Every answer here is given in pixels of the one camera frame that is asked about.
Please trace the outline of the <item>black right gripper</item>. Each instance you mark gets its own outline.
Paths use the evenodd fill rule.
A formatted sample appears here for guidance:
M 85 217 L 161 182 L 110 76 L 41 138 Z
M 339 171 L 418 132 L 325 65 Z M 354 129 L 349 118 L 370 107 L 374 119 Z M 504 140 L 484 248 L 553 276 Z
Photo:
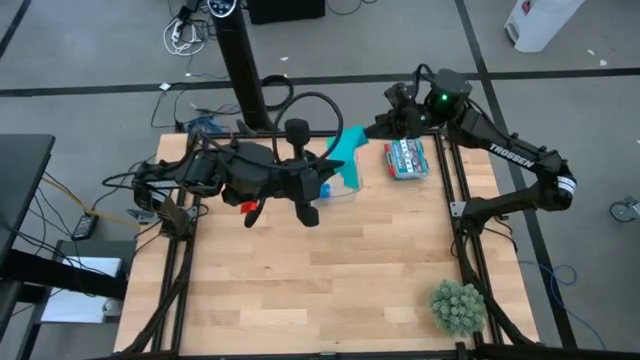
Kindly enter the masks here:
M 413 85 L 403 82 L 387 89 L 384 95 L 391 109 L 375 117 L 375 124 L 383 128 L 366 128 L 366 137 L 377 140 L 413 139 L 427 132 L 430 127 L 426 110 L 416 101 L 414 91 Z

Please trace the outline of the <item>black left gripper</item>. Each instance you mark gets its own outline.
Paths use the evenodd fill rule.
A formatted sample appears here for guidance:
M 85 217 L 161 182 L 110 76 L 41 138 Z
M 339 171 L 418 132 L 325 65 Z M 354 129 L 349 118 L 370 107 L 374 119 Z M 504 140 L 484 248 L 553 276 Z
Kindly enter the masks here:
M 306 227 L 319 224 L 319 213 L 311 201 L 320 195 L 319 177 L 332 177 L 336 170 L 345 165 L 342 160 L 324 159 L 314 170 L 307 161 L 304 147 L 310 141 L 309 125 L 302 119 L 289 119 L 285 122 L 286 140 L 293 148 L 294 158 L 286 164 L 290 167 L 285 176 L 285 193 L 295 204 L 298 220 Z

